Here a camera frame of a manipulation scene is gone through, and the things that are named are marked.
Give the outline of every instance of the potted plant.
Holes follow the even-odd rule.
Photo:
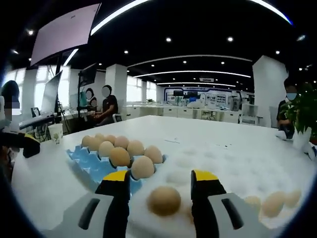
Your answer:
[[[294,125],[294,148],[303,150],[317,132],[317,90],[305,83],[296,98],[281,107],[281,114],[286,114]]]

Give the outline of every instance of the egg carton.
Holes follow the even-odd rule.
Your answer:
[[[99,157],[97,151],[89,151],[88,147],[82,147],[81,145],[75,146],[75,150],[72,152],[66,150],[70,159],[74,162],[72,168],[74,172],[80,177],[83,183],[85,183],[91,191],[96,191],[99,184],[103,181],[103,178],[111,173],[117,171],[128,171],[130,168],[127,166],[118,166],[114,168],[109,160],[109,157]],[[131,157],[133,163],[141,156]],[[163,163],[167,159],[167,155],[163,155]],[[162,164],[154,164],[155,172],[160,168]],[[130,194],[131,196],[136,193],[142,185],[147,181],[147,178],[141,178],[135,180],[130,177]]]

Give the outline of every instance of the paper cup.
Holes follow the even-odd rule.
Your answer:
[[[53,124],[49,126],[52,141],[58,145],[63,138],[63,124]]]

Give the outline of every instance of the window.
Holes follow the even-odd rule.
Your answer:
[[[63,73],[58,86],[58,100],[63,107],[69,106],[69,77],[70,67],[61,67]],[[36,74],[36,85],[34,93],[34,107],[41,110],[45,84],[50,81],[56,72],[56,66],[41,66]]]
[[[5,77],[3,84],[7,83],[10,80],[15,81],[19,86],[19,103],[20,103],[20,114],[22,113],[22,93],[23,93],[23,82],[25,77],[25,68],[17,69],[11,72],[8,72]]]
[[[128,76],[127,102],[142,101],[142,80]]]
[[[147,81],[147,100],[157,100],[157,85],[155,83]]]

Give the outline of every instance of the blue egg carton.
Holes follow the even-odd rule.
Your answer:
[[[99,157],[97,151],[89,151],[87,147],[76,145],[72,152],[66,150],[73,163],[73,170],[78,174],[83,183],[85,183],[91,191],[96,191],[103,178],[113,172],[130,170],[127,166],[114,168],[110,163],[109,157]],[[133,156],[132,161],[136,161],[141,156]],[[161,164],[155,164],[155,172]],[[130,194],[136,193],[147,178],[134,180],[130,177]]]

